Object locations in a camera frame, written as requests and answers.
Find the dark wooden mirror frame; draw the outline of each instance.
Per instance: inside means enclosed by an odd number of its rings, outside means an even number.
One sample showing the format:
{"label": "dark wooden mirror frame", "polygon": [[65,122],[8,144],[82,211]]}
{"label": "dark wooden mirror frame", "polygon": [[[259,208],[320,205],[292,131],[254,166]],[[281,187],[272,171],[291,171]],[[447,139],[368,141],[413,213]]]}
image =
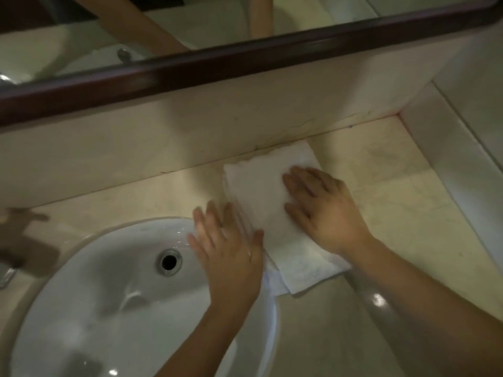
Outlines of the dark wooden mirror frame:
{"label": "dark wooden mirror frame", "polygon": [[493,24],[503,0],[373,18],[5,87],[0,126]]}

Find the person's left hand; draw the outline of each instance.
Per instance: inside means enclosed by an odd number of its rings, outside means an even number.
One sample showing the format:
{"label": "person's left hand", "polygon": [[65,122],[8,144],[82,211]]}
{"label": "person's left hand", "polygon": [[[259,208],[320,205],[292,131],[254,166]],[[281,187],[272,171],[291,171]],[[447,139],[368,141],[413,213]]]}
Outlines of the person's left hand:
{"label": "person's left hand", "polygon": [[208,278],[210,308],[244,321],[260,293],[264,232],[257,230],[251,243],[242,238],[230,203],[223,222],[211,201],[206,214],[196,208],[193,216],[197,237],[189,234],[188,240]]}

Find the towel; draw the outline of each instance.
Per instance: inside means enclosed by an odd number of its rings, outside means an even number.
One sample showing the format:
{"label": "towel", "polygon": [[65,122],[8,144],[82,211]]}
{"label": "towel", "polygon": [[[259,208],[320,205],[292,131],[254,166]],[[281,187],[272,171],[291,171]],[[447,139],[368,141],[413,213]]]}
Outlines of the towel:
{"label": "towel", "polygon": [[274,295],[298,293],[350,266],[316,245],[284,210],[293,202],[282,174],[293,165],[320,169],[309,144],[299,141],[237,164],[224,165],[224,190],[249,234],[264,229],[266,279]]}

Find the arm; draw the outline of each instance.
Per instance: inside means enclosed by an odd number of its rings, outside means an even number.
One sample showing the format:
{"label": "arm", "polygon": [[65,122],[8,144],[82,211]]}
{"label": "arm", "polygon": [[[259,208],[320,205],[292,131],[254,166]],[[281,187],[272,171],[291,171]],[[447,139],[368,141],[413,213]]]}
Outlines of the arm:
{"label": "arm", "polygon": [[139,43],[157,56],[188,51],[129,0],[75,1],[97,15],[100,24],[120,41]]}
{"label": "arm", "polygon": [[421,329],[424,345],[449,374],[503,375],[503,323],[375,239],[342,181],[299,167],[283,179],[298,202],[285,206],[292,219],[318,245],[373,281]]}
{"label": "arm", "polygon": [[211,304],[194,332],[155,377],[214,376],[260,292],[264,233],[255,232],[252,242],[247,243],[230,204],[223,223],[212,202],[206,214],[200,208],[193,214],[197,237],[190,234],[188,240],[206,272]]}
{"label": "arm", "polygon": [[273,0],[249,0],[250,38],[274,35],[273,8]]}

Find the mirror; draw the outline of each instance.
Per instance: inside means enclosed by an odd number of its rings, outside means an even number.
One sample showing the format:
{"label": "mirror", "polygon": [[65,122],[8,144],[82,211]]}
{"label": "mirror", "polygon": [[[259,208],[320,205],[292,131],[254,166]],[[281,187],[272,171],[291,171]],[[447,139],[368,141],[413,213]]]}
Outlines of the mirror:
{"label": "mirror", "polygon": [[473,0],[0,0],[0,87]]}

